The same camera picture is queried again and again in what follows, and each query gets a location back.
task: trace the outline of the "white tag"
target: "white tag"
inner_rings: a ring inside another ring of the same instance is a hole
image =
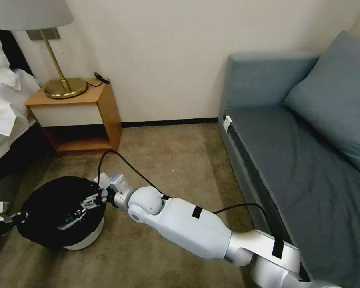
[[[232,123],[232,119],[230,118],[230,116],[227,115],[227,117],[225,118],[224,123],[223,123],[223,127],[224,127],[225,132],[228,133],[228,128],[229,128],[231,123]]]

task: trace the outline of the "floor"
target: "floor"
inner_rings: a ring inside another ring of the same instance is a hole
[[[119,152],[168,195],[210,211],[243,202],[216,124],[125,128]],[[25,172],[17,209],[51,179],[94,178],[98,161],[98,155],[40,160]],[[105,158],[102,171],[125,174],[134,187],[146,185],[115,155]],[[234,231],[252,228],[245,208],[220,216]],[[81,251],[48,250],[16,229],[0,243],[0,287],[228,288],[248,283],[248,269],[199,259],[110,205],[101,236]]]

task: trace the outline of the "lamp shade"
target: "lamp shade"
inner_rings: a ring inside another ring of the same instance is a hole
[[[0,0],[1,30],[47,29],[72,21],[65,0]]]

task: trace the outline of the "electrical outlet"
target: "electrical outlet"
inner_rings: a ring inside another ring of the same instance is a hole
[[[43,29],[48,40],[60,39],[60,34],[56,28]],[[32,41],[43,40],[40,30],[27,30],[28,37]]]

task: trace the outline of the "sofa cushion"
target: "sofa cushion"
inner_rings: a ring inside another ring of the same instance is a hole
[[[360,288],[360,171],[283,106],[225,113],[307,272],[314,279]],[[264,197],[259,195],[269,212]]]
[[[341,32],[284,104],[360,170],[360,38]]]

